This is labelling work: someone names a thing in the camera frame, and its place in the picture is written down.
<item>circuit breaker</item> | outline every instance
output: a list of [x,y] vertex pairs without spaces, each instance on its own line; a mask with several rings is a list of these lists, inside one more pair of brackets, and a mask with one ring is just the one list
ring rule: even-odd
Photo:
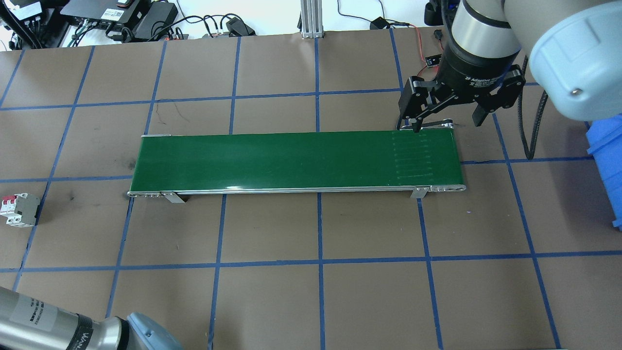
[[13,196],[2,197],[2,207],[0,215],[7,217],[6,224],[15,227],[32,227],[37,222],[37,208],[39,207],[39,197],[19,193]]

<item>robotic arm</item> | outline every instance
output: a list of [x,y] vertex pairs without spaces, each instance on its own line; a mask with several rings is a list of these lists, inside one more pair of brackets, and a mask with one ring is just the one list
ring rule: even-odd
[[429,115],[473,102],[480,126],[489,113],[512,107],[525,84],[524,72],[512,65],[521,47],[535,80],[566,117],[622,112],[621,0],[463,0],[453,21],[449,7],[449,0],[426,6],[432,21],[426,23],[442,19],[448,42],[432,81],[410,77],[404,85],[398,127],[408,119],[418,132]]

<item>blue bin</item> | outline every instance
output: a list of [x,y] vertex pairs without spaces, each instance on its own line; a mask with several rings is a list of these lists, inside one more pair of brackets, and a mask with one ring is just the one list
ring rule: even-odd
[[616,214],[613,225],[622,231],[622,115],[595,121],[587,139]]

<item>conveyor belt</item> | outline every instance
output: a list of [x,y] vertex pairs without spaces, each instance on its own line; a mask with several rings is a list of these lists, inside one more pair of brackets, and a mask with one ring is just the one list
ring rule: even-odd
[[451,128],[213,136],[146,136],[129,196],[462,191]]

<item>red wire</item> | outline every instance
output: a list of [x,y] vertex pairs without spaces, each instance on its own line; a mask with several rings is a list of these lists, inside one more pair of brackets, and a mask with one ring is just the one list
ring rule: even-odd
[[421,32],[419,31],[419,28],[414,24],[411,24],[411,27],[417,30],[417,35],[419,36],[419,56],[421,56],[421,62],[425,62],[423,43],[421,42]]
[[427,68],[428,66],[425,66],[423,68],[421,68],[421,70],[419,71],[419,73],[417,73],[417,76],[421,75],[421,73],[424,72],[424,70]]

